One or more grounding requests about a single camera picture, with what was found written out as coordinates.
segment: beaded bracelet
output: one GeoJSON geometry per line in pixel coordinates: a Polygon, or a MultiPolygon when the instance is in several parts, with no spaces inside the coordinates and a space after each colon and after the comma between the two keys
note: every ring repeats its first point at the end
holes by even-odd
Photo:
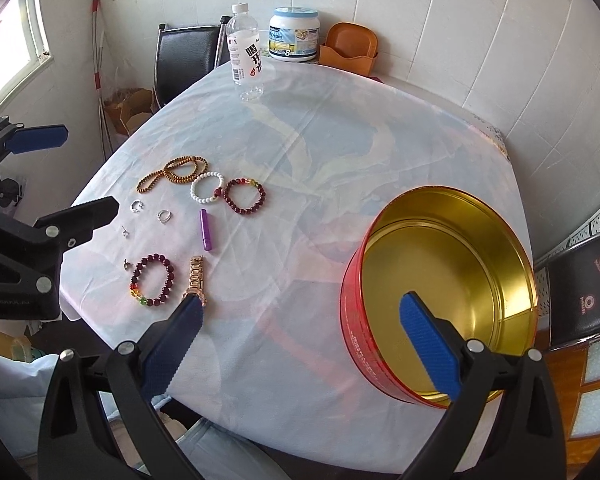
{"type": "Polygon", "coordinates": [[[161,170],[154,171],[153,173],[150,173],[144,177],[140,182],[138,182],[136,191],[138,193],[146,193],[147,191],[151,191],[162,177],[166,177],[169,182],[173,182],[174,184],[188,184],[200,173],[204,173],[207,167],[207,161],[201,156],[179,156],[178,158],[174,158],[173,160],[167,162],[167,164],[165,164],[164,168],[161,170]],[[192,162],[194,165],[192,173],[189,173],[185,176],[180,176],[173,173],[174,168],[179,168],[180,166],[184,166],[190,162],[192,162]]]}
{"type": "Polygon", "coordinates": [[[209,204],[211,202],[215,202],[216,200],[218,200],[218,197],[222,195],[222,187],[223,186],[224,186],[224,176],[222,176],[217,171],[210,171],[209,173],[203,173],[202,175],[197,176],[196,179],[191,183],[191,198],[193,200],[195,200],[196,202],[198,202],[199,204],[209,204]],[[208,176],[214,176],[218,179],[218,181],[219,181],[218,187],[216,187],[214,189],[213,196],[210,196],[209,198],[200,198],[198,195],[196,195],[196,184],[199,183],[203,178],[206,178],[208,176]]]}
{"type": "Polygon", "coordinates": [[[255,213],[262,206],[266,195],[267,194],[264,192],[264,188],[262,187],[262,184],[256,182],[252,178],[234,178],[234,179],[230,180],[229,182],[227,182],[226,186],[222,190],[222,196],[224,197],[225,202],[228,203],[228,205],[231,209],[233,209],[235,212],[237,212],[240,215],[250,215],[251,213],[255,213]],[[237,184],[249,184],[249,186],[255,187],[258,190],[258,193],[260,194],[260,198],[258,199],[258,201],[248,209],[239,208],[237,205],[235,205],[234,201],[231,200],[231,197],[229,197],[229,190],[231,189],[231,186],[234,186],[237,184]]]}
{"type": "Polygon", "coordinates": [[[161,303],[167,301],[167,296],[171,291],[171,287],[173,286],[173,279],[175,275],[173,273],[173,266],[171,262],[164,257],[163,254],[149,254],[148,256],[142,258],[140,262],[136,265],[136,270],[134,270],[134,275],[131,277],[131,284],[129,285],[129,289],[131,290],[131,295],[136,298],[141,304],[146,306],[158,306],[161,303]],[[146,298],[140,292],[140,288],[138,287],[138,281],[140,280],[140,274],[142,273],[142,268],[147,266],[152,262],[158,262],[163,264],[167,269],[167,279],[164,282],[164,287],[162,288],[162,294],[158,296],[158,298],[146,298]]]}

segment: white tablecloth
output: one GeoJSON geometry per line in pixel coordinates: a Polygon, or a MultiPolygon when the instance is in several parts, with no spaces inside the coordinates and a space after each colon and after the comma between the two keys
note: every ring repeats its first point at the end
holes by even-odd
{"type": "MultiPolygon", "coordinates": [[[[345,268],[379,211],[424,184],[484,200],[530,254],[512,168],[473,126],[389,86],[322,66],[266,60],[264,67],[259,102],[239,101],[228,65],[220,67],[144,124],[93,177],[76,203],[113,195],[120,212],[65,255],[65,312],[82,316],[111,346],[138,339],[177,306],[190,257],[204,254],[205,324],[168,392],[267,446],[401,472],[443,412],[384,395],[353,364],[338,317],[345,268]],[[188,185],[163,179],[149,193],[135,191],[140,178],[181,155],[203,156],[211,171],[255,178],[267,191],[252,216],[224,202],[207,207],[210,253],[188,185]],[[129,209],[136,198],[144,202],[137,214],[129,209]],[[173,213],[165,225],[155,217],[160,209],[173,213]],[[129,295],[123,260],[156,252],[176,265],[173,295],[159,308],[142,307],[129,295]]],[[[217,185],[211,180],[201,194],[217,185]]],[[[239,188],[237,200],[248,191],[239,188]]],[[[152,296],[163,279],[156,269],[143,290],[152,296]]],[[[497,403],[487,406],[461,465],[477,459],[497,403]]]]}

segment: screw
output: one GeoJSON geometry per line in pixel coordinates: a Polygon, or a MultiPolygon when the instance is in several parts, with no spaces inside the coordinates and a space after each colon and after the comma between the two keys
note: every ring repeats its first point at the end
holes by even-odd
{"type": "Polygon", "coordinates": [[[536,350],[535,348],[530,348],[529,352],[526,353],[529,356],[529,359],[531,359],[532,361],[541,361],[542,360],[542,354],[540,353],[539,350],[536,350]]]}
{"type": "Polygon", "coordinates": [[[55,225],[49,225],[45,229],[45,233],[49,238],[55,238],[60,234],[60,229],[58,229],[55,225]]]}
{"type": "Polygon", "coordinates": [[[469,352],[473,352],[474,354],[479,354],[484,350],[484,344],[477,339],[469,339],[466,342],[466,347],[469,349],[469,352]]]}
{"type": "Polygon", "coordinates": [[[51,280],[46,276],[41,276],[36,281],[36,289],[41,294],[48,293],[51,290],[51,287],[52,287],[51,280]]]}
{"type": "Polygon", "coordinates": [[[74,351],[68,348],[67,350],[62,350],[60,353],[60,360],[67,362],[74,358],[74,351]]]}
{"type": "Polygon", "coordinates": [[[123,341],[118,345],[118,353],[120,355],[129,355],[136,349],[136,345],[132,341],[123,341]]]}

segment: light blue clothing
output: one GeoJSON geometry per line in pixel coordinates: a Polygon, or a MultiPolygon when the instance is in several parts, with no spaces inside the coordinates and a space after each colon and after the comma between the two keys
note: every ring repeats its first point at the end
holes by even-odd
{"type": "MultiPolygon", "coordinates": [[[[51,375],[57,355],[31,364],[0,357],[0,438],[14,458],[35,454],[51,375]]],[[[119,417],[111,394],[101,394],[107,418],[119,417]]],[[[152,399],[156,409],[169,397],[152,399]]],[[[289,480],[280,467],[256,445],[201,419],[177,444],[206,480],[289,480]]]]}

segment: dark red bead bracelet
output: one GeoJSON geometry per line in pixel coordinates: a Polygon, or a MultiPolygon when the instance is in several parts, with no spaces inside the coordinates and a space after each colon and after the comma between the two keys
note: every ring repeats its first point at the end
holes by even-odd
{"type": "Polygon", "coordinates": [[[173,266],[171,262],[164,257],[164,254],[149,254],[148,256],[142,258],[140,263],[136,265],[136,270],[134,270],[134,275],[131,277],[131,284],[129,285],[129,289],[131,290],[131,295],[136,298],[141,304],[146,306],[158,306],[161,303],[167,301],[167,297],[171,291],[171,287],[173,286],[173,279],[175,278],[175,274],[173,273],[173,266]],[[146,298],[140,292],[140,288],[138,287],[138,281],[140,280],[140,274],[142,273],[142,269],[152,262],[157,262],[163,264],[167,269],[167,279],[164,282],[164,287],[162,288],[162,293],[157,298],[146,298]]]}
{"type": "Polygon", "coordinates": [[[233,209],[240,215],[250,215],[251,213],[255,213],[258,209],[260,209],[260,207],[264,203],[266,195],[267,194],[264,192],[262,184],[257,183],[252,178],[234,178],[233,180],[227,182],[226,186],[224,186],[224,188],[222,189],[222,197],[224,198],[225,202],[228,203],[231,209],[233,209]],[[248,184],[249,186],[253,186],[258,190],[258,193],[260,194],[260,198],[258,199],[258,201],[248,209],[242,209],[238,207],[237,205],[235,205],[235,202],[231,200],[231,197],[229,197],[229,190],[231,189],[231,187],[238,186],[240,184],[248,184]]]}

